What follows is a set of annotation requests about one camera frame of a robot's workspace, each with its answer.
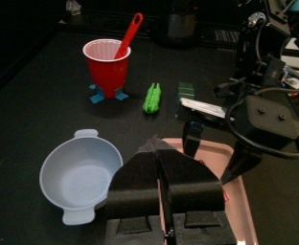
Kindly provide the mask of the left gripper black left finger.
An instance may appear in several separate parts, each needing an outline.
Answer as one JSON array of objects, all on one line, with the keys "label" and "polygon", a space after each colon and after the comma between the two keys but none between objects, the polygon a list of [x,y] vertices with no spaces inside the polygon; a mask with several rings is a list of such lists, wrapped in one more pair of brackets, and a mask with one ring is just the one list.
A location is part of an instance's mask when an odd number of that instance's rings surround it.
[{"label": "left gripper black left finger", "polygon": [[156,150],[150,138],[111,180],[104,245],[163,245]]}]

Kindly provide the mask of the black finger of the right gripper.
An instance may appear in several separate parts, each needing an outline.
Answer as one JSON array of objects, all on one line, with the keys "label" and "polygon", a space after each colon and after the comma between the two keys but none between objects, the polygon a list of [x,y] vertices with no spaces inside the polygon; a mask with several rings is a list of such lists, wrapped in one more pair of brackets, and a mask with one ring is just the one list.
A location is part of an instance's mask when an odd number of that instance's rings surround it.
[{"label": "black finger of the right gripper", "polygon": [[262,153],[237,142],[234,145],[234,153],[221,178],[222,184],[225,185],[231,182],[250,171],[261,163],[261,160]]},{"label": "black finger of the right gripper", "polygon": [[205,124],[199,122],[187,122],[183,128],[183,152],[194,157],[201,144],[201,136],[205,130]]}]

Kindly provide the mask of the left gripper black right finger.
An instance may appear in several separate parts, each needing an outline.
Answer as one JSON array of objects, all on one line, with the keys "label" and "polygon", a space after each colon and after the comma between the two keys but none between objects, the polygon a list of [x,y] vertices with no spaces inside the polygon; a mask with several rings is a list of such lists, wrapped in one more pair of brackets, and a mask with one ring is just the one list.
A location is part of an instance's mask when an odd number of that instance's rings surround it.
[{"label": "left gripper black right finger", "polygon": [[168,245],[237,245],[225,191],[210,168],[160,141],[156,167]]}]

